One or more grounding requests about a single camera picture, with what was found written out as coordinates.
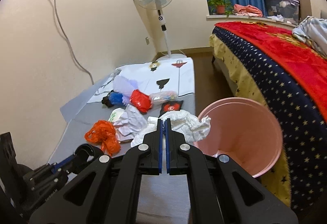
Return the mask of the striped blue quilt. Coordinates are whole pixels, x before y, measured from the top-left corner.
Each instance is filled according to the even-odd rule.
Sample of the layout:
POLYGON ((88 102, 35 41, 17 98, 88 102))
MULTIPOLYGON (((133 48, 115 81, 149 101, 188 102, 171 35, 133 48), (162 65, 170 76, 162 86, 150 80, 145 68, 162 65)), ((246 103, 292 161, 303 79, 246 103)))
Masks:
POLYGON ((322 58, 326 59, 327 25, 326 19, 307 16, 292 31, 292 36, 314 49, 322 58))

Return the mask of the red plastic bag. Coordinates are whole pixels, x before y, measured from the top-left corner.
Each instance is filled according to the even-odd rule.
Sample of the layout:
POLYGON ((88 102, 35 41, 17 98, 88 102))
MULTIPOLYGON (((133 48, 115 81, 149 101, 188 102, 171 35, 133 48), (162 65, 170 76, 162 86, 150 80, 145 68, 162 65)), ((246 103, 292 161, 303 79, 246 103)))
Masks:
POLYGON ((140 90, 136 89, 132 92, 130 96, 130 103, 136 107, 139 112, 147 113, 152 107, 152 102, 148 95, 142 93, 140 90))

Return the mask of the orange plastic bag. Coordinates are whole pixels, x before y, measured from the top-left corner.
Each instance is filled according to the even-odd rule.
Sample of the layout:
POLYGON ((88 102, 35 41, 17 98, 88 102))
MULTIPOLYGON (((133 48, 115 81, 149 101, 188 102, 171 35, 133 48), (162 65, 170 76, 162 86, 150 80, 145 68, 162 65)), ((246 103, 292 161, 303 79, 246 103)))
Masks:
POLYGON ((116 130, 109 121, 99 120, 86 132, 84 138, 87 142, 100 146, 103 153, 110 156, 117 154, 121 147, 116 137, 116 130))

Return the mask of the pink plastic trash bin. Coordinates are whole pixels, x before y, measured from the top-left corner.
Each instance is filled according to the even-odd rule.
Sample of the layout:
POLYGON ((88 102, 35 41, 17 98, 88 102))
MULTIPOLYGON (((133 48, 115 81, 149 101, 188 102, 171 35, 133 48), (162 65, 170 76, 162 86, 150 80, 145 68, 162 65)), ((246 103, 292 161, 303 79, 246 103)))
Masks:
POLYGON ((203 154, 226 154, 251 176, 265 174, 282 152, 282 129, 274 114, 260 103, 239 97, 218 100, 200 114, 211 118, 205 139, 195 142, 203 154))

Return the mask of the pink folded clothes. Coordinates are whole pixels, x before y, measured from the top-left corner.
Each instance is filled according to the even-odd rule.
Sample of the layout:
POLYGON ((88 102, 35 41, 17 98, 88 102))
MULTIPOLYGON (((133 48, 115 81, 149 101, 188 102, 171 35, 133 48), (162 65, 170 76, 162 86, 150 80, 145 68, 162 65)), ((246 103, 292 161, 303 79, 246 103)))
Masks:
POLYGON ((239 4, 234 4, 234 13, 237 16, 248 16, 248 17, 262 17, 262 11, 252 5, 242 6, 239 4))

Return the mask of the red blanket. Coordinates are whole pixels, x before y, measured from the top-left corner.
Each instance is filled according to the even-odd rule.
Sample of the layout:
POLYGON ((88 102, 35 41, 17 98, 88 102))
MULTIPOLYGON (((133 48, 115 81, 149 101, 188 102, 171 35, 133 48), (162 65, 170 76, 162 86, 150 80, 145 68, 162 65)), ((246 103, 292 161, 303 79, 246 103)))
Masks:
POLYGON ((277 62, 313 99, 326 118, 326 59, 291 35, 291 30, 262 22, 216 23, 212 31, 224 29, 248 41, 277 62))

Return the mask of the large crumpled white paper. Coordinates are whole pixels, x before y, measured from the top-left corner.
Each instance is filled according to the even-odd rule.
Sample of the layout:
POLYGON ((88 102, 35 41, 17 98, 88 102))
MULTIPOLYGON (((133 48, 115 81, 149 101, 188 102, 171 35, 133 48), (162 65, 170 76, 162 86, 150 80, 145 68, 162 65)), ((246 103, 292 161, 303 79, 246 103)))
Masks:
POLYGON ((119 142, 133 140, 138 132, 147 127, 147 120, 133 105, 127 105, 117 121, 113 123, 119 142))

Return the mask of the white paper wad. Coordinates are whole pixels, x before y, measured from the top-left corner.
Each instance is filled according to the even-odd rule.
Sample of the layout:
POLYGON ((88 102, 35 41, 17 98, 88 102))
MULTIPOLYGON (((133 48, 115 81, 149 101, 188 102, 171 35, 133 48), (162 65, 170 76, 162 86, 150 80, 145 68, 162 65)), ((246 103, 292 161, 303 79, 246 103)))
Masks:
POLYGON ((183 109, 179 111, 169 111, 164 113, 161 117, 149 117, 147 125, 140 132, 136 134, 131 141, 131 147, 135 147, 143 142, 146 134, 154 132, 157 129, 157 121, 171 120, 171 129, 175 132, 182 133, 187 143, 198 142, 208 136, 211 129, 211 118, 205 116, 198 119, 188 111, 183 109))

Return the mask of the clear storage box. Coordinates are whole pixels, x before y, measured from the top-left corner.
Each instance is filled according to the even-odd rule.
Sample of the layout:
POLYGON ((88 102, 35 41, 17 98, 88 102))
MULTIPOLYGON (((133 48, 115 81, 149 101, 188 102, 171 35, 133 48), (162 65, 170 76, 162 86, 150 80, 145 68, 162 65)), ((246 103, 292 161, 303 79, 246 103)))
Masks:
POLYGON ((281 15, 284 21, 299 23, 299 7, 297 0, 264 0, 268 16, 281 15))

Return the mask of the bed with starry cover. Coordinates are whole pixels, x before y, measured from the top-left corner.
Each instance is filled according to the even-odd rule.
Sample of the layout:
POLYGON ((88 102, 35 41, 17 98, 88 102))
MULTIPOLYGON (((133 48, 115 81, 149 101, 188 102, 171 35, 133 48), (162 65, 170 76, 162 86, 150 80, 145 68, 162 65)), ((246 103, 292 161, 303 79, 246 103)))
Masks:
POLYGON ((304 218, 326 194, 326 118, 277 62, 224 29, 216 32, 209 44, 237 86, 234 94, 269 108, 282 128, 280 160, 262 183, 304 218))

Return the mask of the grey white printed mat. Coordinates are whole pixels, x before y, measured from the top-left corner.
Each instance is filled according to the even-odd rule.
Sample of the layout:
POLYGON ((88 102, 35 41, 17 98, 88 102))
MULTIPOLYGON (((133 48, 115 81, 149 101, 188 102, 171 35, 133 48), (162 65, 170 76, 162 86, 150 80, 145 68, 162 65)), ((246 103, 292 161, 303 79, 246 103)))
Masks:
MULTIPOLYGON (((94 86, 67 102, 60 111, 66 120, 62 138, 50 156, 51 163, 60 162, 84 144, 84 134, 99 120, 109 119, 112 110, 101 99, 113 89, 113 77, 135 80, 141 92, 151 95, 174 91, 182 109, 195 114, 195 77, 193 60, 174 58, 146 64, 125 65, 94 86)), ((188 223, 190 213, 185 176, 143 176, 139 196, 137 223, 188 223)))

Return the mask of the clear plastic bag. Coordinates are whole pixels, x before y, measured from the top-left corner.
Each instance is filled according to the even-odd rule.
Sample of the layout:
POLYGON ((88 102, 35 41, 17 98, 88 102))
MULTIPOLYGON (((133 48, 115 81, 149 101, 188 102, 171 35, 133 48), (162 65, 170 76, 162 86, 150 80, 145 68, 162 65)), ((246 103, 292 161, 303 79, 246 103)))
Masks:
POLYGON ((175 91, 160 91, 149 95, 149 99, 153 105, 160 105, 178 97, 178 93, 175 91))

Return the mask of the lilac foam sheet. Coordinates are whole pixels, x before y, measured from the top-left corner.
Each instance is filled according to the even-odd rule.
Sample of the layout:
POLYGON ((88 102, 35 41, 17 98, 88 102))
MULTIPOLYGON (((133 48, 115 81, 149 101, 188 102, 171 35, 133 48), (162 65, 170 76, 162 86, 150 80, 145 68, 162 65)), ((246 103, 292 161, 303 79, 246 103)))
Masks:
POLYGON ((113 91, 122 94, 122 103, 128 105, 134 90, 139 88, 136 80, 117 75, 113 80, 113 91))

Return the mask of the green white paper packet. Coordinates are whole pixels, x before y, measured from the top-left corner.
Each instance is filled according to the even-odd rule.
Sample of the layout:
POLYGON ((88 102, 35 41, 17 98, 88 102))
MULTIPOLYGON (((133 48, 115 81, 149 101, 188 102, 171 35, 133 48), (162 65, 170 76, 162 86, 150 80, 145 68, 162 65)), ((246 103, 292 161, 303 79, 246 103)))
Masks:
POLYGON ((124 113, 124 109, 123 108, 116 108, 112 111, 108 121, 111 123, 115 123, 120 117, 121 115, 124 113))

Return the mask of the black red snack packet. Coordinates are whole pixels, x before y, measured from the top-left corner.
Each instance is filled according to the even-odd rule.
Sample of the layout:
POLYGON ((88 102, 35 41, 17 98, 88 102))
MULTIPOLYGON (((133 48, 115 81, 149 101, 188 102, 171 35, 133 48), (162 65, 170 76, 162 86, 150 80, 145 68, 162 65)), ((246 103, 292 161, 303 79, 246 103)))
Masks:
POLYGON ((183 105, 183 100, 182 101, 168 101, 165 102, 161 105, 161 110, 159 116, 161 117, 165 113, 169 111, 180 111, 183 105))

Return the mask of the black patterned cloth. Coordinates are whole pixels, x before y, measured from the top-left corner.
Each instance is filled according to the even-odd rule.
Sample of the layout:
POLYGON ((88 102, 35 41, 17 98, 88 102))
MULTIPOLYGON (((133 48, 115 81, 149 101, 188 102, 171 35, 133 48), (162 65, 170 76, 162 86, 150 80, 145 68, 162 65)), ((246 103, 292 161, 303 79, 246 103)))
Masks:
POLYGON ((107 106, 108 108, 113 107, 113 104, 111 103, 109 96, 105 96, 102 98, 101 103, 105 106, 107 106))

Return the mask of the potted green plant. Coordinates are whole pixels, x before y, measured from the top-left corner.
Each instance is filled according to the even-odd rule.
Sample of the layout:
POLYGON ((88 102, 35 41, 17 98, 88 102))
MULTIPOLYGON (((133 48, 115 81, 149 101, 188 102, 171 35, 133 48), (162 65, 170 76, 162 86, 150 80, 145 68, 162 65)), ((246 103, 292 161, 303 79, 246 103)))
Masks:
POLYGON ((229 16, 233 14, 233 6, 230 0, 208 0, 210 14, 229 16))

